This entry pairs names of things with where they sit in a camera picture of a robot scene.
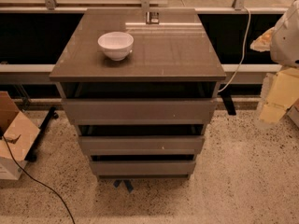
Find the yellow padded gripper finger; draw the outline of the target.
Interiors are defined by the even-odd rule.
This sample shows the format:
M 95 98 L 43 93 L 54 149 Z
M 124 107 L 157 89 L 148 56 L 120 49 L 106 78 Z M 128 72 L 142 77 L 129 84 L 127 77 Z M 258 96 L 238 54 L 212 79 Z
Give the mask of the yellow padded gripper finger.
M 299 99 L 299 70 L 285 68 L 263 80 L 259 120 L 278 123 Z

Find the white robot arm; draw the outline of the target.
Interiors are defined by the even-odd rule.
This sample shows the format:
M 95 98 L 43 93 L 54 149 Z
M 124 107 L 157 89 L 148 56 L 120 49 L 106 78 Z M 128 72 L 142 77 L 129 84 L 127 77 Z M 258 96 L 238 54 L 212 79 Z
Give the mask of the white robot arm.
M 281 120 L 299 99 L 299 0 L 277 21 L 276 25 L 257 39 L 250 48 L 270 52 L 271 60 L 281 65 L 275 75 L 262 88 L 259 120 L 275 124 Z

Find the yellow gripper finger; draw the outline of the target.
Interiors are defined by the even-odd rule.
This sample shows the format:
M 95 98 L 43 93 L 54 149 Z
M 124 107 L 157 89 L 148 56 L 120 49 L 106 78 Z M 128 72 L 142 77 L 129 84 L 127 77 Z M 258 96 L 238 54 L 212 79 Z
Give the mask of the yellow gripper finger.
M 269 51 L 271 49 L 273 32 L 274 28 L 270 28 L 267 31 L 265 31 L 262 35 L 260 35 L 250 44 L 250 48 L 259 52 Z

